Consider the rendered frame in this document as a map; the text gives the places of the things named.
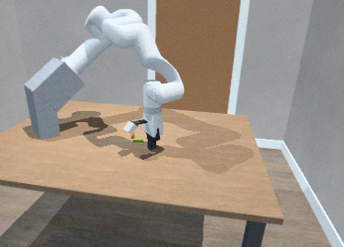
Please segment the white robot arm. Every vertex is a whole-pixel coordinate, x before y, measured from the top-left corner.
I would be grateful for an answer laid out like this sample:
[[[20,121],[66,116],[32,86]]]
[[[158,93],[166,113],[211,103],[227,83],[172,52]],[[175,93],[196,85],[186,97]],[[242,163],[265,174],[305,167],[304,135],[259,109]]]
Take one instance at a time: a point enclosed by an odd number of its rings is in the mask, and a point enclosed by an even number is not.
[[[85,28],[95,39],[87,40],[71,56],[61,56],[75,72],[80,74],[112,44],[121,49],[134,47],[141,64],[160,73],[167,81],[164,84],[159,80],[143,83],[143,112],[160,114],[161,104],[183,96],[184,86],[178,72],[161,57],[149,27],[135,11],[120,9],[110,14],[106,8],[98,6],[87,18]]]

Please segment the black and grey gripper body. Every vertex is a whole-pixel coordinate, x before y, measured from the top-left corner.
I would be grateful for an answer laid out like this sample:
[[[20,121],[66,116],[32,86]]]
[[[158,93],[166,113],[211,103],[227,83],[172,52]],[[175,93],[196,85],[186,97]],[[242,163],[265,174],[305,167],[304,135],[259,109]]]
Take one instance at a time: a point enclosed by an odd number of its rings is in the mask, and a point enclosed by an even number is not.
[[[163,119],[161,113],[149,115],[143,112],[143,119],[148,121],[148,123],[142,124],[142,128],[146,133],[148,133],[152,137],[155,137],[157,129],[159,128],[159,131],[161,132],[159,132],[160,135],[163,135]]]

